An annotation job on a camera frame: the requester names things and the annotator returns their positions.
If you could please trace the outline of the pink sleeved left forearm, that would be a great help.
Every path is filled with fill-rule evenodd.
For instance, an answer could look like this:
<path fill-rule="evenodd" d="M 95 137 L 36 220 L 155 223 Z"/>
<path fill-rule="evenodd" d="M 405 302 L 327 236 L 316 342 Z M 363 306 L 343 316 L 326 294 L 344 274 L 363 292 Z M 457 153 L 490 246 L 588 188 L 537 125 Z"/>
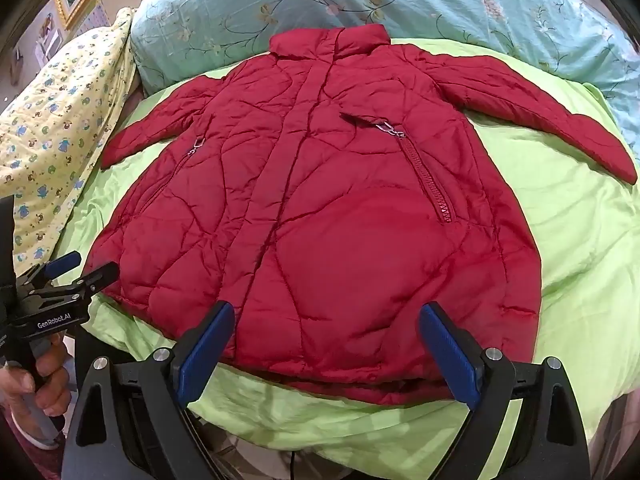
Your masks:
<path fill-rule="evenodd" d="M 29 436 L 14 422 L 9 408 L 1 405 L 1 417 L 6 421 L 14 442 L 25 457 L 36 467 L 43 479 L 61 478 L 65 438 L 59 436 L 52 443 L 43 443 Z"/>

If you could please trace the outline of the person's left hand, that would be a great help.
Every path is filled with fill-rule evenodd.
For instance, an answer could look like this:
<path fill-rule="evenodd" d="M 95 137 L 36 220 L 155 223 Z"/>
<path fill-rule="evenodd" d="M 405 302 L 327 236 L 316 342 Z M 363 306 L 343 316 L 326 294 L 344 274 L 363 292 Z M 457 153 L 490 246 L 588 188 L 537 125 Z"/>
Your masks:
<path fill-rule="evenodd" d="M 1 393 L 12 414 L 23 422 L 32 418 L 24 396 L 33 393 L 37 408 L 47 416 L 64 415 L 70 405 L 67 370 L 64 363 L 70 356 L 61 333 L 49 337 L 51 347 L 37 360 L 36 367 L 42 386 L 35 385 L 35 378 L 21 367 L 4 366 L 1 369 Z"/>

